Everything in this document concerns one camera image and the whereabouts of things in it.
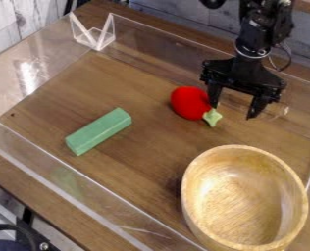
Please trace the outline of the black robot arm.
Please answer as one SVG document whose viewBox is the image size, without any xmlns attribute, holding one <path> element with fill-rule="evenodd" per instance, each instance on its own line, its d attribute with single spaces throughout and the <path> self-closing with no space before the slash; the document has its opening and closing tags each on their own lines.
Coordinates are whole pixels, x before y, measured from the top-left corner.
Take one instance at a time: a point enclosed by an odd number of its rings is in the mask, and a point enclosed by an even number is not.
<svg viewBox="0 0 310 251">
<path fill-rule="evenodd" d="M 216 108 L 222 91 L 228 88 L 252 96 L 247 119 L 256 118 L 266 107 L 280 100 L 287 83 L 263 65 L 274 47 L 284 45 L 294 29 L 294 0 L 239 0 L 240 32 L 235 40 L 236 55 L 205 60 L 200 80 L 208 87 Z"/>
</svg>

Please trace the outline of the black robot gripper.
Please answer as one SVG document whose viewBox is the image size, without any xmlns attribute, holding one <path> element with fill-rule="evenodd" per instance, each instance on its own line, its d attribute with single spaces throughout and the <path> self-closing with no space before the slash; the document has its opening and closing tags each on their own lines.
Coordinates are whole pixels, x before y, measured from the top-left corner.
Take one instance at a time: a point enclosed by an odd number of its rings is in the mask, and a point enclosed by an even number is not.
<svg viewBox="0 0 310 251">
<path fill-rule="evenodd" d="M 205 60 L 200 80 L 208 86 L 209 102 L 217 107 L 224 88 L 254 96 L 247 119 L 256 118 L 270 102 L 280 100 L 286 82 L 263 66 L 260 59 L 235 57 L 226 60 Z"/>
</svg>

